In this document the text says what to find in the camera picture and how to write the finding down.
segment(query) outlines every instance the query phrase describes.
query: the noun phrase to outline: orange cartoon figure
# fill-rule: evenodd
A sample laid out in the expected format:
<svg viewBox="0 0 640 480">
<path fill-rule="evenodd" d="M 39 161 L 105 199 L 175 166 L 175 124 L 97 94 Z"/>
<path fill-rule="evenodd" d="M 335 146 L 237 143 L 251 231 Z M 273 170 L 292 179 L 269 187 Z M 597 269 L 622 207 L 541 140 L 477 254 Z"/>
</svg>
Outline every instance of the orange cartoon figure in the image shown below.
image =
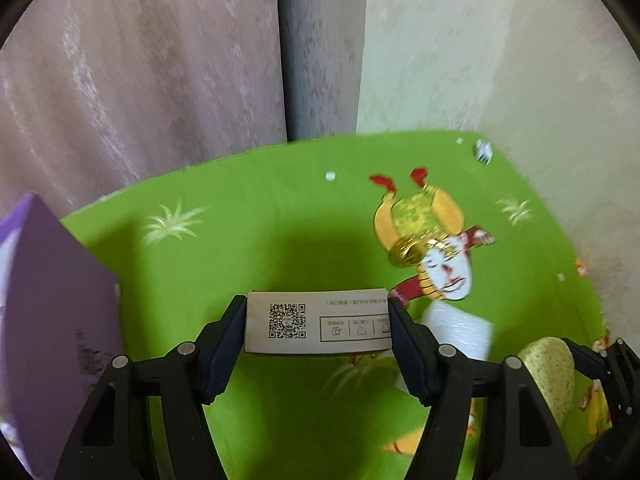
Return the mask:
<svg viewBox="0 0 640 480">
<path fill-rule="evenodd" d="M 461 300 L 472 285 L 469 249 L 495 242 L 477 226 L 464 229 L 465 217 L 451 195 L 425 182 L 426 168 L 411 178 L 421 191 L 395 200 L 396 185 L 389 177 L 369 179 L 386 188 L 374 216 L 374 231 L 392 264 L 417 267 L 418 275 L 396 285 L 390 295 L 408 306 L 426 296 L 432 300 Z"/>
<path fill-rule="evenodd" d="M 609 331 L 605 335 L 593 342 L 591 348 L 594 352 L 600 352 L 609 346 Z M 588 428 L 591 436 L 598 437 L 611 420 L 607 399 L 604 396 L 602 383 L 596 379 L 593 381 L 587 392 L 580 399 L 578 407 L 588 416 Z"/>
</svg>

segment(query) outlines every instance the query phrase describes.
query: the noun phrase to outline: screw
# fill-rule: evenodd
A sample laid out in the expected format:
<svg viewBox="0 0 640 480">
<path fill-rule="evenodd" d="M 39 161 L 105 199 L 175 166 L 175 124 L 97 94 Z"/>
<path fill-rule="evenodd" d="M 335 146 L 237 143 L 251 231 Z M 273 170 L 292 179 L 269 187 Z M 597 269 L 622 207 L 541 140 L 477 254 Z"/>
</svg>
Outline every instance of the screw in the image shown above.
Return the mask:
<svg viewBox="0 0 640 480">
<path fill-rule="evenodd" d="M 443 357 L 453 357 L 456 354 L 456 348 L 452 345 L 440 345 L 438 353 Z"/>
<path fill-rule="evenodd" d="M 127 359 L 126 355 L 119 355 L 111 361 L 111 366 L 114 368 L 124 368 L 127 364 L 129 364 L 129 359 Z"/>
<path fill-rule="evenodd" d="M 191 341 L 185 341 L 184 343 L 180 343 L 178 346 L 178 354 L 189 355 L 193 354 L 193 351 L 196 349 L 196 345 L 194 345 Z"/>
<path fill-rule="evenodd" d="M 507 357 L 504 362 L 507 363 L 507 366 L 513 370 L 519 370 L 520 368 L 522 368 L 522 361 L 520 361 L 520 359 L 513 355 Z"/>
</svg>

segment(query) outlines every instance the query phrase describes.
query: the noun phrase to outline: green mat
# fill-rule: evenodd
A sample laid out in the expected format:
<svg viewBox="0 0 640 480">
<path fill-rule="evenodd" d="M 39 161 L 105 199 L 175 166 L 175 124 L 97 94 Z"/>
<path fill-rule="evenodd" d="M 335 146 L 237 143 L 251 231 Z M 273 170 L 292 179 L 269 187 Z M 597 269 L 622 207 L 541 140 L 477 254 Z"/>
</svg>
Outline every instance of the green mat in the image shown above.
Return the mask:
<svg viewBox="0 0 640 480">
<path fill-rule="evenodd" d="M 391 266 L 376 240 L 383 189 L 368 179 L 388 175 L 398 197 L 410 196 L 417 192 L 410 172 L 426 167 L 428 182 L 462 208 L 465 229 L 479 225 L 497 239 L 472 253 L 471 294 L 450 302 L 494 324 L 491 359 L 543 336 L 590 346 L 603 320 L 591 283 L 578 277 L 574 249 L 503 156 L 488 165 L 474 158 L 478 138 L 409 132 L 261 148 L 137 184 L 64 224 L 120 275 L 127 351 L 140 360 L 193 340 L 235 294 L 391 290 L 414 276 L 415 267 Z M 513 225 L 498 203 L 505 199 L 528 201 L 530 218 Z M 187 224 L 171 230 L 166 218 L 177 208 Z M 420 316 L 428 303 L 414 300 L 410 312 Z M 394 386 L 389 359 L 363 361 L 370 370 L 359 382 L 326 388 L 345 362 L 241 355 L 228 389 L 206 408 L 229 478 L 403 478 L 411 457 L 381 446 L 418 428 L 427 410 Z M 590 440 L 576 407 L 589 384 L 577 377 L 562 428 L 574 456 Z M 477 436 L 468 439 L 459 478 L 472 475 L 477 444 Z"/>
</svg>

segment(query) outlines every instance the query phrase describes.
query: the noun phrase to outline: rectangular printed label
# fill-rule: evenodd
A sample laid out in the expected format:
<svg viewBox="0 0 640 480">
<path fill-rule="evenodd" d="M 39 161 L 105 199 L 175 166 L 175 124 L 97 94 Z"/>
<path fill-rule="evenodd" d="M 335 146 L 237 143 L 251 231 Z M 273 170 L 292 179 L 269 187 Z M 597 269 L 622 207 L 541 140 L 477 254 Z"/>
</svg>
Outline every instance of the rectangular printed label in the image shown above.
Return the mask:
<svg viewBox="0 0 640 480">
<path fill-rule="evenodd" d="M 342 354 L 391 348 L 384 288 L 250 292 L 244 348 L 268 354 Z"/>
</svg>

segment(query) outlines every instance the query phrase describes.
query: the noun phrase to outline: green table surface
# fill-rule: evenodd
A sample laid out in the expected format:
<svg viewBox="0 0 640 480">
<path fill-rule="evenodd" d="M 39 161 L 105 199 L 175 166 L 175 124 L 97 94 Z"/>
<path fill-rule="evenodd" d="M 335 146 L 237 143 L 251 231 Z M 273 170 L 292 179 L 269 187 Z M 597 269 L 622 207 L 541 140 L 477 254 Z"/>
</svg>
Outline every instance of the green table surface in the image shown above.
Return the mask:
<svg viewBox="0 0 640 480">
<path fill-rule="evenodd" d="M 235 294 L 390 290 L 415 275 L 391 266 L 374 236 L 383 189 L 368 178 L 391 176 L 398 197 L 409 196 L 418 191 L 411 170 L 427 167 L 428 182 L 463 209 L 465 228 L 476 224 L 497 238 L 472 253 L 471 294 L 450 302 L 494 324 L 490 358 L 543 336 L 590 346 L 604 332 L 603 319 L 593 286 L 578 277 L 574 248 L 500 153 L 488 165 L 476 161 L 478 138 L 407 132 L 260 148 L 142 182 L 63 222 L 119 274 L 127 352 L 141 360 L 193 340 Z M 497 204 L 505 198 L 528 200 L 531 218 L 512 225 Z M 178 204 L 198 210 L 190 220 L 201 223 L 188 226 L 196 236 L 145 243 L 145 226 L 154 222 L 148 217 Z M 419 317 L 427 306 L 425 298 L 414 300 L 410 312 Z M 403 478 L 411 457 L 380 447 L 419 427 L 428 410 L 394 386 L 393 360 L 362 363 L 373 369 L 359 383 L 325 388 L 345 362 L 242 354 L 226 392 L 206 407 L 229 478 Z M 590 440 L 586 415 L 575 407 L 588 385 L 576 376 L 574 408 L 562 426 L 573 455 Z M 459 478 L 471 477 L 477 446 L 477 436 L 468 439 Z"/>
</svg>

